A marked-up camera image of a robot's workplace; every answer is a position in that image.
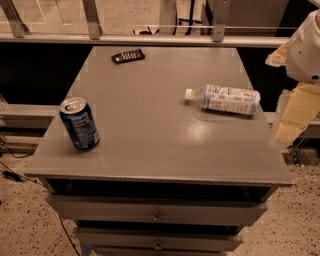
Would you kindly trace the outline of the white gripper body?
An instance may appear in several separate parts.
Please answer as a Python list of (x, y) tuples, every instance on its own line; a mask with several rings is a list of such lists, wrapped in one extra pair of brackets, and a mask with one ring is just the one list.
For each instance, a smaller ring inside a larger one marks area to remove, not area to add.
[(318, 10), (311, 12), (291, 36), (287, 49), (286, 73), (299, 82), (320, 83)]

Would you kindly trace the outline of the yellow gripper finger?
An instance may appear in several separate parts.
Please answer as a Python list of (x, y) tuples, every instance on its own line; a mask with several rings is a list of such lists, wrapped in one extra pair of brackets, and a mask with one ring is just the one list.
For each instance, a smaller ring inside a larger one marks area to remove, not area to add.
[(320, 112), (320, 85), (299, 83), (279, 97), (272, 126), (271, 146), (288, 147)]
[(289, 43), (283, 43), (275, 51), (268, 55), (265, 64), (272, 67), (281, 67), (287, 65), (287, 50)]

